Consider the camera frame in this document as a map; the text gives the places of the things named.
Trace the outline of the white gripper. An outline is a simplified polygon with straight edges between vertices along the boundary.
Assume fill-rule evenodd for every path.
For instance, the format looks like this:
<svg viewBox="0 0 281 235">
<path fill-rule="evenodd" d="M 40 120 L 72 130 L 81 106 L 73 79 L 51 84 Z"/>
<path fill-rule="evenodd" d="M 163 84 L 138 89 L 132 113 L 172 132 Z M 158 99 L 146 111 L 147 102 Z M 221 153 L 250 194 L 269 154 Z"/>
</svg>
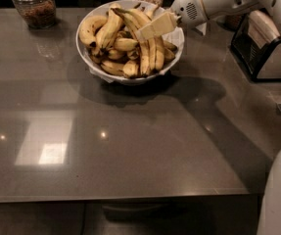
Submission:
<svg viewBox="0 0 281 235">
<path fill-rule="evenodd" d="M 236 0 L 174 0 L 170 6 L 173 13 L 165 11 L 152 20 L 142 12 L 136 14 L 141 27 L 135 31 L 135 37 L 144 41 L 171 33 L 177 28 L 177 16 L 184 24 L 196 27 L 221 15 L 231 14 L 235 7 Z"/>
</svg>

